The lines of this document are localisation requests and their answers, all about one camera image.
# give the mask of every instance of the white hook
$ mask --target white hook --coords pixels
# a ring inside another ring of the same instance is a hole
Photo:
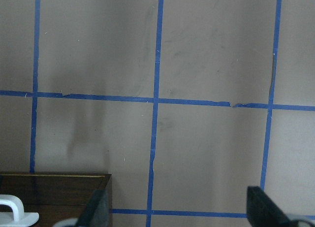
[[[38,213],[25,213],[22,201],[13,195],[0,195],[0,204],[12,212],[0,212],[0,227],[29,227],[39,219]]]

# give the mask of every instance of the grid of tape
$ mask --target grid of tape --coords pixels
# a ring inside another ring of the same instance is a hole
[[[108,101],[131,101],[131,102],[144,102],[153,104],[153,117],[152,117],[152,132],[151,132],[151,152],[150,152],[150,170],[148,182],[148,197],[146,210],[134,209],[112,209],[112,213],[117,214],[137,214],[146,215],[146,227],[151,226],[152,215],[173,215],[173,216],[199,216],[199,217],[227,217],[227,218],[246,218],[245,213],[218,213],[218,212],[191,212],[191,211],[171,211],[171,210],[153,210],[152,209],[152,196],[153,196],[153,183],[154,183],[154,170],[153,163],[156,153],[156,136],[157,136],[157,123],[158,123],[158,105],[160,103],[168,104],[185,104],[185,105],[205,105],[205,106],[225,106],[231,107],[228,101],[208,101],[208,100],[190,100],[190,99],[168,99],[159,98],[159,67],[161,56],[161,40],[162,40],[162,21],[163,21],[163,3],[164,0],[158,0],[158,14],[157,14],[157,34],[156,34],[156,60],[155,60],[155,78],[154,78],[154,96],[151,97],[122,97],[122,96],[98,96],[98,95],[85,95],[85,94],[69,94],[63,96],[61,93],[44,93],[38,91],[38,57],[39,57],[39,26],[40,26],[40,0],[35,0],[35,25],[34,25],[34,53],[33,53],[33,92],[20,92],[20,91],[1,91],[0,95],[13,96],[13,97],[31,97],[32,98],[32,117],[31,117],[31,153],[30,153],[30,172],[35,172],[35,137],[36,137],[36,122],[37,122],[37,99],[38,97],[50,98],[64,98],[64,99],[86,99],[86,100],[108,100]],[[243,108],[262,108],[267,109],[266,132],[263,152],[263,162],[261,169],[260,186],[264,189],[267,163],[268,163],[268,150],[269,140],[272,123],[272,111],[276,110],[302,110],[302,111],[315,111],[315,106],[302,106],[302,105],[283,105],[274,104],[274,90],[276,83],[277,59],[278,59],[278,42],[281,20],[281,6],[282,0],[277,0],[276,13],[275,13],[275,29],[274,29],[274,44],[273,44],[273,70],[272,70],[272,83],[269,94],[268,104],[262,103],[247,103],[237,104],[233,107]],[[315,216],[308,216],[310,219],[315,220]]]

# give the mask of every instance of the wall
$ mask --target wall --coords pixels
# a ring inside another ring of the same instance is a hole
[[[315,219],[315,0],[0,0],[0,170],[109,172],[114,226]]]

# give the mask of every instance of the wood panel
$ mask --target wood panel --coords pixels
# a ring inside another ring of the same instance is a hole
[[[39,226],[51,227],[57,221],[78,218],[93,191],[108,188],[110,177],[110,174],[0,173],[0,194],[17,196],[26,212],[39,213]],[[8,208],[2,206],[0,211]]]

